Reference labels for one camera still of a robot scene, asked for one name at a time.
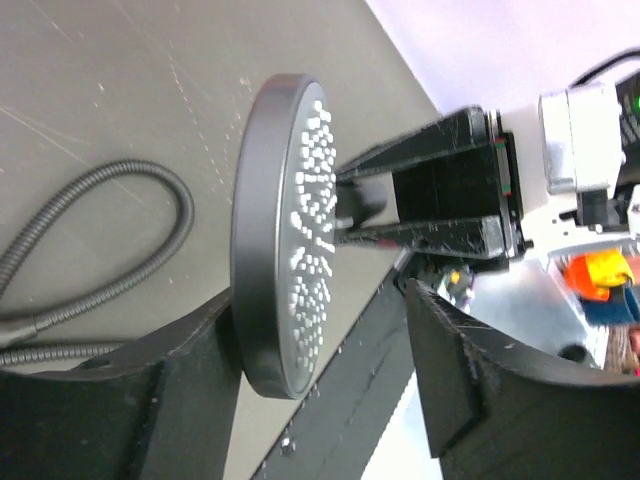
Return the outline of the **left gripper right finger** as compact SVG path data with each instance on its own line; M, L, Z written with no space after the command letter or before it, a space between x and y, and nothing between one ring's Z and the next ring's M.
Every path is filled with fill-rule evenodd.
M639 380L530 347L412 280L409 340L446 479L636 479Z

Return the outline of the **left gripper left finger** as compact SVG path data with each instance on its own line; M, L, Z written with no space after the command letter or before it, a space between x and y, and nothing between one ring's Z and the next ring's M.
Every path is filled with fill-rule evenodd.
M68 371L1 375L5 479L219 479L241 379L230 295Z

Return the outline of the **grey shower head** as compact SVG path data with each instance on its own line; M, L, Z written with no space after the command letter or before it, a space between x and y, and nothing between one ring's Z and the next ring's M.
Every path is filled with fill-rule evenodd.
M277 74L259 90L239 151L232 208L232 318L261 396L308 391L332 302L338 238L382 213L385 187L342 181L321 84Z

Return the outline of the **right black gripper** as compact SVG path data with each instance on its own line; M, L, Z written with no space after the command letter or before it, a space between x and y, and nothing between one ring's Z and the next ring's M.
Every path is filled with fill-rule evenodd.
M340 173L392 173L399 221L336 232L337 245L406 248L500 271L533 245L514 134L496 110L466 107L374 145Z

